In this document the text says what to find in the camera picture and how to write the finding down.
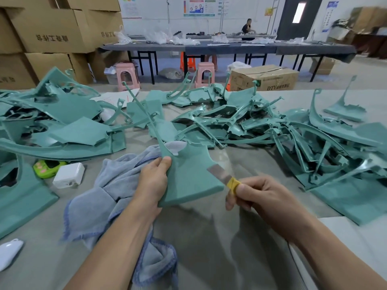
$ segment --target sign on wall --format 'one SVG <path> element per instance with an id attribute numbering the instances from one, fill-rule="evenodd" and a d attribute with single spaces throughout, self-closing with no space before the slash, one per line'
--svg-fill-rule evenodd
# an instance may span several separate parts
<path id="1" fill-rule="evenodd" d="M 331 28 L 332 22 L 331 17 L 335 9 L 337 8 L 337 5 L 339 4 L 339 1 L 330 1 L 328 2 L 327 9 L 325 11 L 324 20 L 322 22 L 322 30 L 321 32 L 328 32 Z"/>
<path id="2" fill-rule="evenodd" d="M 219 0 L 184 0 L 184 17 L 215 17 L 222 11 Z"/>
<path id="3" fill-rule="evenodd" d="M 119 0 L 122 18 L 140 19 L 137 0 Z"/>
<path id="4" fill-rule="evenodd" d="M 273 15 L 273 8 L 266 8 L 265 16 L 272 16 L 272 15 Z"/>

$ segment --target human hand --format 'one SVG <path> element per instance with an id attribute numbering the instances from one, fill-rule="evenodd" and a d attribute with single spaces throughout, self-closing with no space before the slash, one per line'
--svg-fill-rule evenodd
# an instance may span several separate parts
<path id="1" fill-rule="evenodd" d="M 162 198 L 167 188 L 167 171 L 171 167 L 172 159 L 169 156 L 157 158 L 146 165 L 140 173 L 138 186 L 133 200 L 144 205 L 145 209 L 152 209 L 156 214 L 161 212 L 157 203 Z"/>
<path id="2" fill-rule="evenodd" d="M 235 204 L 246 210 L 253 207 L 279 235 L 296 245 L 318 220 L 283 185 L 271 176 L 255 176 L 240 180 L 236 195 L 226 197 L 226 209 Z"/>

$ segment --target white paper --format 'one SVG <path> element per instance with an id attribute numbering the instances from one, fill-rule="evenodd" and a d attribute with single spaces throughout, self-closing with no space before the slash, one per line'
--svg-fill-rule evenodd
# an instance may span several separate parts
<path id="1" fill-rule="evenodd" d="M 322 22 L 322 29 L 321 32 L 328 32 L 329 29 L 332 26 L 331 17 L 335 9 L 337 8 L 337 5 L 339 4 L 339 1 L 330 1 L 328 2 L 327 9 L 325 11 L 324 21 Z"/>
<path id="2" fill-rule="evenodd" d="M 131 91 L 134 94 L 134 96 L 137 96 L 140 89 L 136 88 Z M 105 92 L 105 93 L 102 93 L 100 97 L 91 98 L 91 100 L 94 100 L 97 102 L 104 101 L 104 102 L 111 103 L 114 106 L 117 106 L 117 103 L 120 98 L 124 100 L 123 106 L 122 106 L 123 108 L 126 107 L 127 103 L 133 102 L 133 97 L 130 95 L 129 91 L 127 90 L 124 92 Z"/>
<path id="3" fill-rule="evenodd" d="M 261 43 L 243 43 L 243 44 L 241 44 L 241 46 L 261 46 L 261 47 L 264 47 L 265 45 L 263 45 Z"/>
<path id="4" fill-rule="evenodd" d="M 138 13 L 137 0 L 119 0 L 122 18 L 140 19 Z"/>
<path id="5" fill-rule="evenodd" d="M 209 43 L 207 46 L 229 46 L 227 43 Z"/>

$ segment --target box stack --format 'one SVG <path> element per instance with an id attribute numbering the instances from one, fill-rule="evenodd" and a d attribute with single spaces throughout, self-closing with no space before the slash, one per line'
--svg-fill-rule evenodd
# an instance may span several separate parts
<path id="1" fill-rule="evenodd" d="M 120 25 L 118 0 L 0 0 L 0 89 L 35 87 L 54 66 L 93 82 L 90 53 L 117 42 Z"/>

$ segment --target white power adapter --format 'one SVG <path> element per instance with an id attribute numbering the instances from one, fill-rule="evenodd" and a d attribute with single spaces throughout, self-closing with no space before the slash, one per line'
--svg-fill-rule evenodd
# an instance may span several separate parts
<path id="1" fill-rule="evenodd" d="M 81 163 L 61 166 L 52 184 L 58 189 L 79 185 L 84 172 L 85 166 Z"/>

